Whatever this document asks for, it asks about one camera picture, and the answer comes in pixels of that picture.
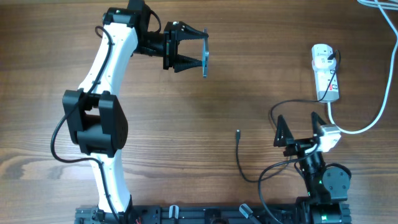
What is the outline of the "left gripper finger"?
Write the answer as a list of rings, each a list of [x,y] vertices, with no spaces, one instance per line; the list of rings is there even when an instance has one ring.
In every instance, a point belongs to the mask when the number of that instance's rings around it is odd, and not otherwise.
[[[177,28],[177,40],[196,40],[196,39],[207,39],[208,34],[206,32],[202,32],[194,29],[184,22],[178,23]]]
[[[190,68],[201,67],[201,66],[202,66],[201,60],[187,57],[187,56],[180,55],[180,54],[177,54],[174,57],[173,68],[174,68],[175,73],[182,72],[182,71],[188,70]]]

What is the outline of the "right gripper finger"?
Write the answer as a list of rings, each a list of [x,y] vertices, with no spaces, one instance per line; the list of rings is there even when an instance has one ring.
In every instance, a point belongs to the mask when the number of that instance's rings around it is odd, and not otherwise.
[[[294,143],[294,137],[282,115],[279,115],[277,118],[276,128],[274,138],[275,147],[284,147]]]
[[[318,136],[321,133],[321,127],[326,125],[326,122],[319,117],[316,112],[311,113],[313,135]]]

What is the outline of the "turquoise Galaxy smartphone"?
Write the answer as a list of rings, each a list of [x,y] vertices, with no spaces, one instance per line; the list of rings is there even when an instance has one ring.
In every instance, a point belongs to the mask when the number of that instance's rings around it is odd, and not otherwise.
[[[209,48],[208,48],[208,38],[203,39],[203,50],[202,50],[202,70],[203,78],[208,76],[208,62],[209,62]]]

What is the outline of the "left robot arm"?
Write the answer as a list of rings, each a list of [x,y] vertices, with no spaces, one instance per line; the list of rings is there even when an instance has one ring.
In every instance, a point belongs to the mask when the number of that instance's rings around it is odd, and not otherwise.
[[[96,179],[99,203],[78,209],[77,223],[136,223],[127,189],[121,151],[128,134],[128,122],[118,100],[130,58],[134,54],[160,57],[163,68],[181,72],[208,68],[208,45],[201,59],[180,55],[183,40],[208,40],[205,30],[196,30],[182,21],[168,22],[155,31],[148,29],[154,11],[144,1],[130,1],[125,8],[111,7],[95,32],[101,45],[86,78],[76,90],[67,90],[62,99],[71,140],[83,160],[88,161]]]

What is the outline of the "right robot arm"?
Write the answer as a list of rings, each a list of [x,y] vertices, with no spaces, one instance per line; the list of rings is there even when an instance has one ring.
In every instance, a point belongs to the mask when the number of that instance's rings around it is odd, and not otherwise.
[[[315,112],[311,114],[313,135],[295,139],[282,115],[277,118],[274,146],[284,147],[284,156],[295,156],[300,166],[311,203],[333,204],[346,201],[351,171],[337,163],[326,164],[323,154],[334,148],[341,131],[327,124]]]

